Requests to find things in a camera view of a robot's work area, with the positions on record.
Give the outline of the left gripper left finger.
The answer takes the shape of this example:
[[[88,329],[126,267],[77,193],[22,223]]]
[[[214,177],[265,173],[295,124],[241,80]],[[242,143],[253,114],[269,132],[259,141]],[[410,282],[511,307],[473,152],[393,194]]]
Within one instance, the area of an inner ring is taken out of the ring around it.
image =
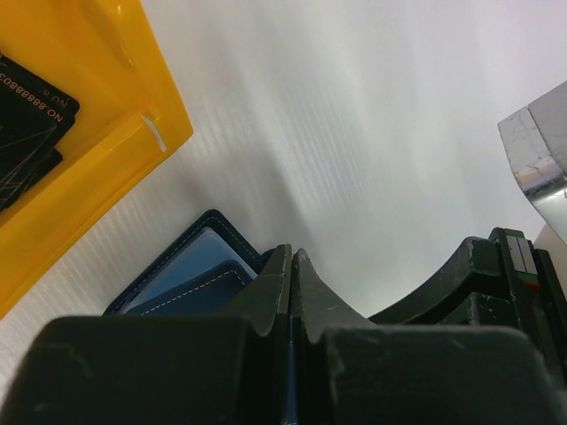
[[[245,424],[287,422],[290,273],[291,246],[280,244],[246,290]]]

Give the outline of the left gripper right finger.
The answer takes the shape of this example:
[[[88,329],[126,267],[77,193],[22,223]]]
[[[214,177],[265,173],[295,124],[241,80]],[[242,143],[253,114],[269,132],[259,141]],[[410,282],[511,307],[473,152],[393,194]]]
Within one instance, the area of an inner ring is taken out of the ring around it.
[[[290,308],[298,423],[334,424],[340,395],[336,380],[346,366],[333,338],[376,325],[323,281],[302,248],[292,259]]]

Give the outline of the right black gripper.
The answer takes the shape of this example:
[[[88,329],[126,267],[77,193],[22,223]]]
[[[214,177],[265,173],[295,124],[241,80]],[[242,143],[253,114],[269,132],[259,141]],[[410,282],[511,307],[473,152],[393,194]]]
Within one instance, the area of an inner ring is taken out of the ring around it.
[[[510,297],[514,326],[540,351],[555,385],[564,390],[566,298],[552,259],[519,230],[495,228],[489,240],[465,238],[426,282],[369,320],[378,325],[436,324],[473,292]]]

